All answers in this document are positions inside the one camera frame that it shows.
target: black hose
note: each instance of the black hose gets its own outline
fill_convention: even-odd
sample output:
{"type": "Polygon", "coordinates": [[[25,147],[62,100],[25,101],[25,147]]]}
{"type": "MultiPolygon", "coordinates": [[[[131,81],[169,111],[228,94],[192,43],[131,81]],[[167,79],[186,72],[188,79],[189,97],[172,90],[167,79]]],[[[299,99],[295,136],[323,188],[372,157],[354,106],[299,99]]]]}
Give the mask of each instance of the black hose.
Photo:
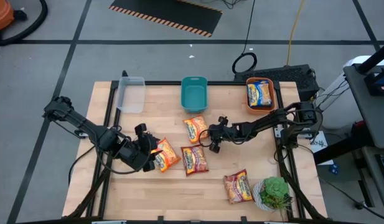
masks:
{"type": "Polygon", "coordinates": [[[247,53],[244,53],[244,51],[243,51],[243,53],[241,53],[241,55],[240,55],[238,58],[236,58],[236,60],[234,61],[233,65],[232,65],[232,71],[233,71],[234,74],[238,73],[238,72],[236,71],[236,64],[237,64],[237,62],[238,62],[241,58],[243,58],[244,56],[247,56],[247,55],[252,56],[253,59],[254,59],[254,62],[253,62],[253,65],[252,65],[249,69],[245,70],[244,72],[251,72],[251,71],[253,71],[253,70],[255,69],[255,67],[256,67],[256,63],[257,63],[256,55],[255,55],[253,52],[247,52],[247,53]]]}
{"type": "Polygon", "coordinates": [[[5,46],[5,45],[9,45],[9,44],[15,44],[16,42],[24,39],[25,37],[27,37],[28,35],[33,33],[39,26],[41,26],[41,24],[43,23],[43,21],[47,17],[48,6],[47,6],[47,3],[45,2],[45,0],[40,0],[40,3],[41,3],[42,10],[41,10],[40,16],[33,22],[33,24],[31,24],[31,26],[29,26],[27,29],[25,29],[24,31],[22,31],[21,33],[15,35],[13,37],[10,37],[10,38],[5,39],[5,40],[0,40],[0,47],[5,46]]]}

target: floor mat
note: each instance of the floor mat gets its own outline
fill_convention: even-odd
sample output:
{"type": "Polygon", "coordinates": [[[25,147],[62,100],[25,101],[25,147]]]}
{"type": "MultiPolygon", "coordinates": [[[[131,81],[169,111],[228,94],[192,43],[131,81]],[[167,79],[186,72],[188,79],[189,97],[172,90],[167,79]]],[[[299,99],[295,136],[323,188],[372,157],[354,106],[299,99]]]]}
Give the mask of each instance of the floor mat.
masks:
{"type": "Polygon", "coordinates": [[[115,0],[111,10],[211,37],[222,11],[183,0],[115,0]]]}

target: gray floor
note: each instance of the gray floor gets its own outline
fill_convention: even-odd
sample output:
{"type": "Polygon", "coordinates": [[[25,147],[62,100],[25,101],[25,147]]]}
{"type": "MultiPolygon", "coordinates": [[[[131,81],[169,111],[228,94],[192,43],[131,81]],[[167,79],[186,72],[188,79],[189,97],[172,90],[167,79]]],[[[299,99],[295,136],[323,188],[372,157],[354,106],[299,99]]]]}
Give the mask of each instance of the gray floor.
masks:
{"type": "MultiPolygon", "coordinates": [[[[37,0],[10,0],[16,9],[24,7],[29,21],[11,26],[6,37],[27,27],[40,12],[37,0]]],[[[51,44],[16,44],[0,48],[0,223],[6,223],[26,167],[40,133],[41,115],[52,97],[58,79],[61,94],[69,96],[77,111],[86,114],[92,85],[98,80],[115,80],[122,70],[146,80],[181,80],[202,75],[209,80],[232,80],[231,65],[243,50],[242,44],[78,44],[75,37],[82,12],[88,11],[79,40],[206,40],[189,32],[161,26],[108,9],[113,0],[47,0],[49,15],[26,40],[52,40],[51,44]],[[75,50],[68,54],[70,45],[75,50]]],[[[384,40],[384,0],[359,0],[377,40],[384,40]]],[[[220,1],[206,3],[224,11],[210,40],[243,40],[248,28],[252,1],[229,10],[220,1]]],[[[299,1],[256,1],[250,40],[288,40],[299,1]]],[[[342,71],[342,65],[358,55],[374,53],[369,35],[352,0],[307,0],[297,25],[295,40],[325,40],[320,45],[293,45],[291,65],[309,64],[316,70],[318,84],[326,88],[342,71]],[[354,40],[342,45],[340,40],[354,40]]],[[[257,54],[259,68],[282,67],[287,45],[248,45],[257,54]]],[[[239,70],[248,66],[242,61],[239,70]]],[[[74,161],[77,139],[50,125],[24,197],[17,222],[60,218],[67,193],[67,172],[74,161]]],[[[332,178],[333,182],[362,200],[356,181],[332,178]]],[[[384,214],[374,185],[375,210],[384,214]]],[[[350,222],[384,223],[366,211],[353,208],[333,188],[322,185],[330,217],[350,222]]]]}

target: clear plastic container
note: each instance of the clear plastic container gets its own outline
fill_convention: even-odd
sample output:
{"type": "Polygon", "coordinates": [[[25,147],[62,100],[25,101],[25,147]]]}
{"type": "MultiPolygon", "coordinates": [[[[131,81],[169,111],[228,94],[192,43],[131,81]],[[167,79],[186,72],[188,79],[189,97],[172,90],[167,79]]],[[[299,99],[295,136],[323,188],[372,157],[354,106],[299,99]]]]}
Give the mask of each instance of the clear plastic container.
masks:
{"type": "Polygon", "coordinates": [[[121,77],[118,83],[117,108],[123,113],[143,111],[146,87],[142,77],[121,77]]]}

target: white pot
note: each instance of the white pot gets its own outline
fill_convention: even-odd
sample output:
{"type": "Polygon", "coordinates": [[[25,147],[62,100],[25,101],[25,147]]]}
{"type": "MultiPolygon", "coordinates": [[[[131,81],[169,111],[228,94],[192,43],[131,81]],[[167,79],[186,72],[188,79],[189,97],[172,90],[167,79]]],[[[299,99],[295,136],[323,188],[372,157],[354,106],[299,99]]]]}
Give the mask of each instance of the white pot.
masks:
{"type": "Polygon", "coordinates": [[[262,188],[263,185],[264,185],[264,180],[261,180],[256,185],[254,185],[253,197],[254,197],[254,200],[255,200],[255,204],[256,204],[256,206],[258,206],[258,208],[260,208],[260,209],[262,209],[264,211],[274,212],[275,209],[269,208],[268,206],[266,206],[265,204],[262,203],[260,192],[261,192],[261,188],[262,188]]]}

